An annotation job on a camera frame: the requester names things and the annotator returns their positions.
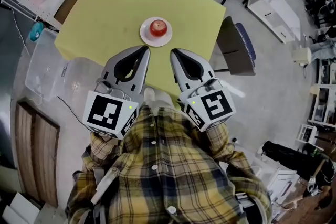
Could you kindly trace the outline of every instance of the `red apple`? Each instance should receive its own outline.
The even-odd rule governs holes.
[[[154,37],[162,37],[167,33],[167,24],[163,20],[155,20],[151,23],[149,31]]]

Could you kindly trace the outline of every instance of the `shirt button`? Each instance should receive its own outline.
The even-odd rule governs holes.
[[[169,207],[167,208],[167,210],[168,210],[168,212],[171,213],[171,214],[176,213],[176,208],[175,208],[174,206],[169,206]]]

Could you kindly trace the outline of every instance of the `gray floor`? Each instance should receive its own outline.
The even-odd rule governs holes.
[[[227,123],[230,135],[237,137],[241,145],[251,151],[255,151],[265,140],[293,146],[300,123],[305,122],[308,117],[312,100],[309,89],[314,83],[315,68],[307,67],[305,79],[302,68],[291,60],[291,51],[299,43],[281,44],[263,24],[243,8],[241,1],[228,0],[225,3],[226,16],[231,15],[235,22],[241,22],[245,26],[256,51],[257,74],[254,77],[219,74],[237,93],[233,94],[237,114]],[[302,32],[309,35],[312,29],[303,9],[303,1],[286,1],[299,16]],[[67,91],[61,97],[82,118],[87,92],[94,89],[102,66],[87,59],[75,61],[75,67],[70,71]],[[217,68],[225,64],[223,56],[216,52],[213,53],[211,63]],[[24,87],[28,64],[29,58],[23,54],[15,81],[13,103],[21,97],[28,97],[32,99],[32,105],[61,126],[57,155],[57,190],[59,204],[64,208],[72,188],[71,175],[82,167],[81,154],[90,142],[89,131],[77,122],[59,99],[54,98],[47,103]]]

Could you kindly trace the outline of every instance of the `yellow plaid shirt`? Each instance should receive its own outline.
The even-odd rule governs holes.
[[[246,223],[235,192],[257,197],[271,216],[266,188],[228,143],[225,124],[201,133],[172,109],[160,108],[155,119],[144,105],[123,142],[92,133],[82,158],[68,200],[69,223],[92,208],[94,167],[118,173],[101,200],[107,223]],[[219,161],[229,164],[227,173]]]

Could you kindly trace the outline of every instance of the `person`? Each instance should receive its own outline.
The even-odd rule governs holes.
[[[328,37],[325,41],[310,45],[311,62],[316,59],[328,60],[336,58],[336,38]]]
[[[106,223],[258,223],[248,221],[237,202],[242,193],[256,198],[264,223],[270,221],[267,189],[245,155],[228,143],[226,125],[201,133],[153,89],[146,88],[144,98],[123,141],[91,133],[83,171],[73,175],[69,223],[94,223],[90,201],[101,190],[99,169],[113,173],[98,203]],[[226,172],[219,161],[229,164]]]
[[[258,150],[259,154],[264,154],[288,169],[297,171],[297,174],[307,182],[311,177],[315,178],[316,183],[308,184],[303,195],[282,204],[282,206],[293,203],[292,207],[296,207],[296,203],[303,198],[320,194],[320,202],[315,210],[321,210],[327,207],[333,198],[331,189],[331,182],[335,174],[333,161],[326,154],[319,152],[315,146],[308,143],[304,145],[303,152],[307,152],[307,154],[274,144],[271,141],[267,141]]]

